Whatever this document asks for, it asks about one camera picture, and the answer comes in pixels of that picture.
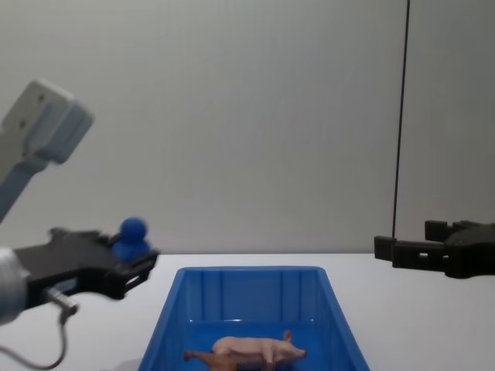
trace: pink toy pig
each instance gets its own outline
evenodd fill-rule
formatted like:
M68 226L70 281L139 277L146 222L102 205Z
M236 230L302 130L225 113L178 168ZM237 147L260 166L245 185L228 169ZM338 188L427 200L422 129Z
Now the pink toy pig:
M264 370L272 371L280 364L306 357L306 351L295 347L291 341L292 334L289 330L285 332L283 341L228 336L213 344L212 353L232 357L238 363L259 365L264 367Z

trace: blue container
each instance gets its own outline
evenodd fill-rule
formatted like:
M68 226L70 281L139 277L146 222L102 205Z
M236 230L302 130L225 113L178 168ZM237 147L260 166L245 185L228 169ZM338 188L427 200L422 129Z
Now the blue container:
M318 267L183 268L177 272L139 371L207 370L183 360L224 336L282 339L307 357L286 370L369 370Z

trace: brown toy animal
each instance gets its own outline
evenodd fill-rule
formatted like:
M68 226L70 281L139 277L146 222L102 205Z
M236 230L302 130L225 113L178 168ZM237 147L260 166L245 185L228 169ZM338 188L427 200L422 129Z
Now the brown toy animal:
M194 351L184 352L184 360L189 361L191 358L198 358L206 363L210 371L237 371L236 361L229 356Z

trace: pig's ear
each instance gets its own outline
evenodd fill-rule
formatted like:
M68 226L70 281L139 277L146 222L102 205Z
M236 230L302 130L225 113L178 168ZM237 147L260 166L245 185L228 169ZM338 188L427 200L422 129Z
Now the pig's ear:
M285 341L285 342L291 342L291 341L292 341L292 333L291 333L291 330L287 330L287 331L284 333L284 341Z

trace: silver metal cylinder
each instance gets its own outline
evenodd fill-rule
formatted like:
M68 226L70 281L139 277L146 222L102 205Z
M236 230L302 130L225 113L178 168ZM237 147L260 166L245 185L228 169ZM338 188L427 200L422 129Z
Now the silver metal cylinder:
M25 309L27 272L14 251L0 247L0 325L13 321Z

